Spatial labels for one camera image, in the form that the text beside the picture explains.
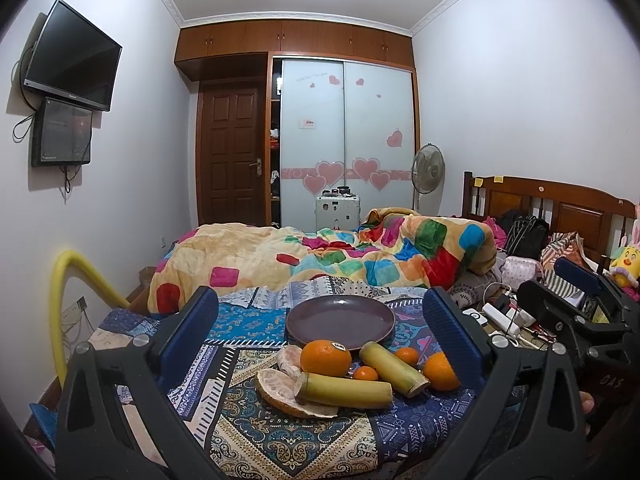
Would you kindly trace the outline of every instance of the frosted glass door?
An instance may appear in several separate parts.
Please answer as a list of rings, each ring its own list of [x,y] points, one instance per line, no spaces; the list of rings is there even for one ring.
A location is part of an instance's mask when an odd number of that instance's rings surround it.
[[[412,205],[414,94],[411,73],[344,64],[346,183],[371,209]]]
[[[344,182],[344,70],[341,62],[282,63],[282,225],[316,231],[316,197]]]

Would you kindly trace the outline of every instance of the white suitcase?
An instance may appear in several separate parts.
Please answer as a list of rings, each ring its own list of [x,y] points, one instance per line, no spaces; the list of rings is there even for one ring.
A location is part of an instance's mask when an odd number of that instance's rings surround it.
[[[360,225],[360,197],[332,192],[316,198],[316,231],[353,231]]]

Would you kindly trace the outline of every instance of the standing fan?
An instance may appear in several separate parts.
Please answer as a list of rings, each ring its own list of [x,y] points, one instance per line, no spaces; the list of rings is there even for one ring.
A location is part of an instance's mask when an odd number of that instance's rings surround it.
[[[414,183],[414,210],[420,205],[420,195],[428,194],[438,187],[444,177],[444,158],[437,146],[427,144],[415,154],[411,168]]]

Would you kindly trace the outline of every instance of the wooden cabinet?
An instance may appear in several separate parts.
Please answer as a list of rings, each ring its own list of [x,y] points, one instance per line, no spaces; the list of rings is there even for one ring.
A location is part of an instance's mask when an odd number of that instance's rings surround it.
[[[175,60],[207,57],[211,25],[184,28],[180,31],[178,45],[175,48]]]
[[[346,23],[318,22],[318,52],[353,56],[353,25]]]
[[[318,22],[283,20],[280,50],[285,52],[319,52]]]
[[[253,20],[246,22],[243,52],[269,52],[280,50],[282,22]]]
[[[353,55],[385,60],[385,33],[377,28],[353,26]]]
[[[312,20],[249,20],[184,28],[175,61],[252,52],[347,56],[414,66],[412,42],[407,36]]]
[[[411,38],[385,32],[385,61],[406,66],[414,65],[414,47]]]
[[[208,56],[223,56],[244,51],[247,22],[215,23],[210,27]]]

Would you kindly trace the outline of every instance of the black bag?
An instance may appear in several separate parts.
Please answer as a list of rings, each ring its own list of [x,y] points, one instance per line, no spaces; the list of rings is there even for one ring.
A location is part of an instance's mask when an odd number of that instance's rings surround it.
[[[507,256],[540,260],[540,253],[549,237],[549,224],[544,219],[524,216],[519,210],[511,209],[495,222],[507,233],[504,245]]]

